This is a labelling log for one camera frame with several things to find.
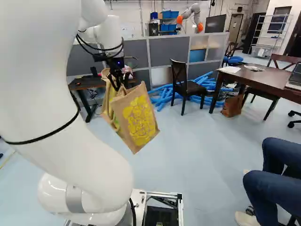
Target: brown paper bag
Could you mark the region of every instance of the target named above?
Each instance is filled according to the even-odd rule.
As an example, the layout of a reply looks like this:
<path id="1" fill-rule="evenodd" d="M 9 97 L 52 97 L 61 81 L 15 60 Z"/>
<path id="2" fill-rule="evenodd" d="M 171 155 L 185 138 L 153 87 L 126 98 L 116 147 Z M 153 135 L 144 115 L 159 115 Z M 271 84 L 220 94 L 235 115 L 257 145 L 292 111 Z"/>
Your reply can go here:
<path id="1" fill-rule="evenodd" d="M 226 117 L 233 117 L 235 115 L 241 114 L 243 98 L 243 94 L 236 97 L 227 98 L 225 100 L 225 104 L 222 108 L 221 113 Z"/>
<path id="2" fill-rule="evenodd" d="M 122 86 L 110 105 L 120 126 L 118 134 L 134 154 L 159 133 L 144 81 L 131 89 Z"/>
<path id="3" fill-rule="evenodd" d="M 106 90 L 105 95 L 103 98 L 103 105 L 101 109 L 101 116 L 111 125 L 111 127 L 118 132 L 120 129 L 120 126 L 118 124 L 118 121 L 116 120 L 116 115 L 114 114 L 113 109 L 110 106 L 110 101 L 117 96 L 117 92 L 112 86 L 110 80 L 107 78 L 107 76 L 110 73 L 109 68 L 105 68 L 102 70 L 102 80 L 106 82 Z"/>

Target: knee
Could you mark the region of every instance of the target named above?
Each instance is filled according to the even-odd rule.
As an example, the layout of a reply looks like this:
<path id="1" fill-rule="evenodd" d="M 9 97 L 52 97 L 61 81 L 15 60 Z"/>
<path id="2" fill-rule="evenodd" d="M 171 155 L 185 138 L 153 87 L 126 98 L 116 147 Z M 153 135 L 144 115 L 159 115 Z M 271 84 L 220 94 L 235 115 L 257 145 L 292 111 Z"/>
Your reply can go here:
<path id="1" fill-rule="evenodd" d="M 244 184 L 245 190 L 249 190 L 251 187 L 256 186 L 256 184 L 258 183 L 258 181 L 260 179 L 261 173 L 262 173 L 262 171 L 252 170 L 244 175 L 243 184 Z"/>
<path id="2" fill-rule="evenodd" d="M 278 140 L 277 138 L 274 137 L 267 137 L 263 140 L 262 142 L 262 149 L 264 151 L 267 151 L 269 147 L 272 147 L 275 141 Z"/>

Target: computer monitor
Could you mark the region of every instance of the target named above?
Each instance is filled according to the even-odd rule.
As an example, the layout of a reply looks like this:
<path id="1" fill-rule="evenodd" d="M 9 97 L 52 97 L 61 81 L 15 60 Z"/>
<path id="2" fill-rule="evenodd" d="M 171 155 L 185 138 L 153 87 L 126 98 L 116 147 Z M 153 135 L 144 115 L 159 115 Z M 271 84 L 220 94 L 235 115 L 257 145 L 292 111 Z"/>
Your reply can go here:
<path id="1" fill-rule="evenodd" d="M 290 76 L 289 83 L 301 86 L 301 62 L 298 62 Z"/>
<path id="2" fill-rule="evenodd" d="M 205 33 L 224 32 L 226 14 L 206 18 Z"/>

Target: yellow printed design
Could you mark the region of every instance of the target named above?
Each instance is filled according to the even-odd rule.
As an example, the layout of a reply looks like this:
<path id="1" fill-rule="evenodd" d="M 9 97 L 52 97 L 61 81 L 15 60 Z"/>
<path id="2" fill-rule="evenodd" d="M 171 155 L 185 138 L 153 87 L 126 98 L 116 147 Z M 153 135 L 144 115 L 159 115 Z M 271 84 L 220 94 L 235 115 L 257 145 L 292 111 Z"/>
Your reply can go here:
<path id="1" fill-rule="evenodd" d="M 122 114 L 128 121 L 127 127 L 136 145 L 147 144 L 155 135 L 156 122 L 145 95 L 131 101 L 130 106 L 123 109 Z"/>

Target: laptop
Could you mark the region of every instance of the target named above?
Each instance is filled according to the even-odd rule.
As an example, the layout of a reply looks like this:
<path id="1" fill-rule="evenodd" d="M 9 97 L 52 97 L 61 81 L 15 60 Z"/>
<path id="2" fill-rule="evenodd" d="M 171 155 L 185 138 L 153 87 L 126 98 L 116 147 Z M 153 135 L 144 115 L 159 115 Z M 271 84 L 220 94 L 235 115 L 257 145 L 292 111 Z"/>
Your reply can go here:
<path id="1" fill-rule="evenodd" d="M 301 90 L 301 62 L 298 62 L 285 87 Z"/>

